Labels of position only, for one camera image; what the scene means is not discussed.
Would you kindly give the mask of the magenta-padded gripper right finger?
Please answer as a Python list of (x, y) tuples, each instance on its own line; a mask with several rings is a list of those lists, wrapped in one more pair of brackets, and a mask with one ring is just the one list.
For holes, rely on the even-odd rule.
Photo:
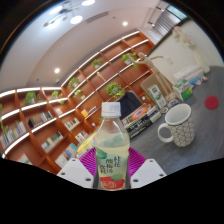
[(154, 159), (146, 159), (137, 150), (129, 149), (128, 175), (130, 188), (140, 188), (166, 176)]

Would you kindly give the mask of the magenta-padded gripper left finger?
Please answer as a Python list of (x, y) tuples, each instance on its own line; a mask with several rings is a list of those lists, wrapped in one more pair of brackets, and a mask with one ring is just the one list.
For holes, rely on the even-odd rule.
[(58, 176), (81, 187), (92, 189), (96, 174), (96, 150), (92, 148), (80, 158), (71, 158), (58, 173)]

